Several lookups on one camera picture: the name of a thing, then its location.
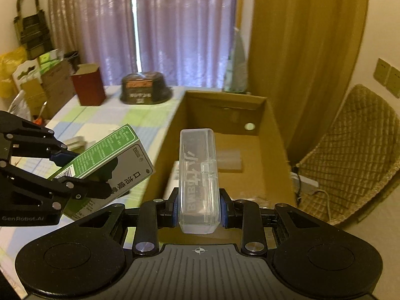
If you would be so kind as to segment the white power adapter plug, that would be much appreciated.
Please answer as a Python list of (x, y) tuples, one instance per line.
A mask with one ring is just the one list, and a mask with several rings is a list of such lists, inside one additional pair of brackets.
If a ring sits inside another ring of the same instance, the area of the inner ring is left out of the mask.
[(67, 146), (69, 150), (74, 152), (78, 152), (78, 150), (85, 150), (87, 145), (86, 139), (83, 136), (76, 136), (65, 139), (63, 143)]

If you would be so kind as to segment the brown cardboard box stack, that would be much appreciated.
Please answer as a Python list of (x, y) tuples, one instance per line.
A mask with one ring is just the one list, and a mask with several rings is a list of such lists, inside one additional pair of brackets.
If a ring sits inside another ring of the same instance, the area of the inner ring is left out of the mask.
[(62, 60), (44, 74), (40, 73), (37, 60), (28, 60), (17, 67), (12, 78), (16, 87), (24, 91), (24, 100), (33, 118), (39, 116), (46, 104), (41, 117), (52, 119), (75, 95), (67, 60)]

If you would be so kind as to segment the crumpled silver foil bag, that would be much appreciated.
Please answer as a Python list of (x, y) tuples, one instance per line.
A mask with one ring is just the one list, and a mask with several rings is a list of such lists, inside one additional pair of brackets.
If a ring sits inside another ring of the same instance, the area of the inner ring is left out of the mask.
[(8, 112), (27, 121), (31, 121), (31, 111), (25, 100), (25, 95), (25, 91), (23, 89), (20, 90), (18, 95), (11, 102)]

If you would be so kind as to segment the quilted beige chair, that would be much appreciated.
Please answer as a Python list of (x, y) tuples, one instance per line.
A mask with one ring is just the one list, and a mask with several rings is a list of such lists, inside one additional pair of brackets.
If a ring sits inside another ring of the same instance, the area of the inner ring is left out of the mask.
[(385, 99), (356, 85), (316, 147), (297, 165), (319, 184), (299, 209), (339, 225), (365, 208), (399, 171), (399, 116)]

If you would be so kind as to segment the white medicine tablet box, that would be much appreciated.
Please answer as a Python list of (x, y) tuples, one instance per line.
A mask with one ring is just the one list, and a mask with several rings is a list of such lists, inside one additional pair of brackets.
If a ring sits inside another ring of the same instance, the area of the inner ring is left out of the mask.
[(179, 162), (175, 161), (171, 169), (171, 173), (165, 188), (163, 199), (165, 200), (169, 199), (174, 188), (178, 187), (179, 187)]

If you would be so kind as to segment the clear plastic measuring cup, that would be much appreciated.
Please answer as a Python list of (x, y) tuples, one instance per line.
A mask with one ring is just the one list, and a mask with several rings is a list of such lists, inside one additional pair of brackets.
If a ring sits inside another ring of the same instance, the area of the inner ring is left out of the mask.
[(219, 172), (241, 173), (243, 171), (243, 161), (239, 149), (218, 150), (216, 156)]

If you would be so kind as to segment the large open cardboard box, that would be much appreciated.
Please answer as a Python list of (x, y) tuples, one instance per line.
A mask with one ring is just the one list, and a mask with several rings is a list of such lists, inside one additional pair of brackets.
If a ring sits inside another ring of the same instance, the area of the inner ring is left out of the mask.
[(255, 199), (268, 207), (294, 206), (290, 166), (272, 107), (265, 97), (187, 91), (162, 139), (143, 201), (161, 198), (179, 159), (183, 129), (212, 129), (218, 154), (238, 152), (241, 169), (223, 169), (219, 186), (232, 199)]

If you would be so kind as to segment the black Honglu food container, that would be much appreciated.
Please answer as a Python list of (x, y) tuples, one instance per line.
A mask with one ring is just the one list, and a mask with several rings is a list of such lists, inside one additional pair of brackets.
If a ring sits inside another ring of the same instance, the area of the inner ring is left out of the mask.
[(161, 104), (173, 96), (160, 72), (137, 72), (122, 78), (120, 100), (124, 104)]

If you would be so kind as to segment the white power strip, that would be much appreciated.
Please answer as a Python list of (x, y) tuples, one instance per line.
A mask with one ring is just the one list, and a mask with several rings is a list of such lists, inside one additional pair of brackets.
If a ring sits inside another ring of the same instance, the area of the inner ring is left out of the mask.
[(291, 173), (291, 180), (295, 193), (300, 192), (301, 195), (311, 195), (319, 190), (319, 183), (317, 181), (297, 173)]

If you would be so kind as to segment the black item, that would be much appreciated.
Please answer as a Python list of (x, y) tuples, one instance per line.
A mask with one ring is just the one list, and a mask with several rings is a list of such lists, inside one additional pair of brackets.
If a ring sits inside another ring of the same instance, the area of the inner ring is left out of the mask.
[(185, 234), (211, 234), (221, 220), (214, 132), (180, 132), (178, 221)]

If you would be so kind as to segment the green white mouthwash box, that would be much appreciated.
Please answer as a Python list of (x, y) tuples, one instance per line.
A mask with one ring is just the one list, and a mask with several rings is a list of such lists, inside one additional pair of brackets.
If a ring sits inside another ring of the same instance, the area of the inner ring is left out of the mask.
[(119, 127), (78, 155), (50, 178), (70, 176), (105, 182), (111, 193), (105, 199), (89, 194), (69, 200), (64, 214), (72, 220), (81, 219), (123, 196), (154, 173), (153, 164), (131, 125)]

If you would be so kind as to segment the golden brown curtain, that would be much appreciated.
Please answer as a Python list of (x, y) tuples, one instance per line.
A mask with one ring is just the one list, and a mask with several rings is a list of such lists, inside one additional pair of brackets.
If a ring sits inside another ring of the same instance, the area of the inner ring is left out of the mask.
[(270, 101), (291, 163), (317, 145), (343, 103), (367, 11), (368, 0), (254, 0), (250, 90)]

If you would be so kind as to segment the purple curtain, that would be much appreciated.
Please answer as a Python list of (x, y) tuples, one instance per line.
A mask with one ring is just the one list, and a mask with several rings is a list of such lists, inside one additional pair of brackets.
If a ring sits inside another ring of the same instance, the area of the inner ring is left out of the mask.
[(100, 67), (105, 85), (156, 71), (170, 85), (221, 88), (236, 0), (48, 0), (54, 45)]

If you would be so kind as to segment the green white snack bag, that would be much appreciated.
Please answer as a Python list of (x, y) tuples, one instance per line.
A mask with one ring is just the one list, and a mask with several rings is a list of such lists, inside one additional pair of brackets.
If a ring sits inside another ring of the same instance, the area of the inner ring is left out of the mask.
[(234, 40), (226, 65), (223, 91), (242, 94), (248, 88), (248, 64), (246, 51), (238, 28), (234, 29)]

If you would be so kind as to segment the beige wall socket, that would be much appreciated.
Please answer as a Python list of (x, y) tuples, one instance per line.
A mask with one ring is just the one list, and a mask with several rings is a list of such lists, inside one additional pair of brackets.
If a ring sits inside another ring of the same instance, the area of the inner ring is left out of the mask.
[(381, 58), (375, 66), (373, 78), (384, 86), (394, 97), (400, 96), (400, 72)]

